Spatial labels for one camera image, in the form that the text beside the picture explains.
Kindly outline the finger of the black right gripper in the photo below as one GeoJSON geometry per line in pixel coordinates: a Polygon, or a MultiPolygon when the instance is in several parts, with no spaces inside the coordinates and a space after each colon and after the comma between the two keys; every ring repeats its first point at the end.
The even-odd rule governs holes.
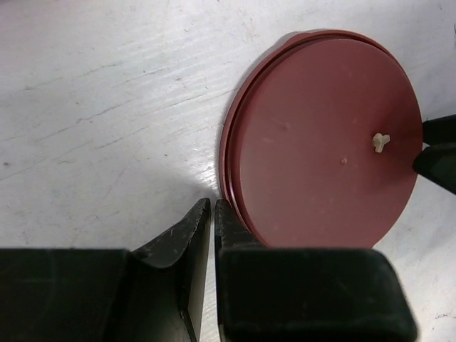
{"type": "Polygon", "coordinates": [[[449,115],[423,122],[423,142],[440,145],[456,141],[456,115],[449,115]]]}
{"type": "Polygon", "coordinates": [[[415,158],[413,169],[429,181],[455,194],[455,158],[455,144],[431,145],[415,158]]]}

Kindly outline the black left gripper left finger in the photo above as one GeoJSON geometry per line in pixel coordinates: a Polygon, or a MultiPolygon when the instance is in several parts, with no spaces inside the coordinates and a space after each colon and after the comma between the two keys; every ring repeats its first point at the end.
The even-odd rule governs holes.
{"type": "Polygon", "coordinates": [[[198,341],[210,200],[128,249],[2,249],[3,341],[198,341]]]}

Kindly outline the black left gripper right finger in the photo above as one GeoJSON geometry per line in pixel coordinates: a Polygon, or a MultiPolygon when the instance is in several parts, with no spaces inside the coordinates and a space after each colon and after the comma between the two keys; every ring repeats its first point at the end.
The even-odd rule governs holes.
{"type": "Polygon", "coordinates": [[[228,201],[214,207],[222,341],[415,341],[396,272],[372,249],[264,246],[228,201]]]}

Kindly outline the dark red lid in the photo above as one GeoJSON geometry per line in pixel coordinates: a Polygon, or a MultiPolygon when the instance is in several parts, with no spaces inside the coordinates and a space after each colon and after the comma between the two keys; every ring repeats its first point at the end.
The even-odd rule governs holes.
{"type": "Polygon", "coordinates": [[[269,247],[373,247],[415,182],[422,118],[405,71],[358,33],[292,36],[249,74],[219,148],[224,197],[269,247]]]}

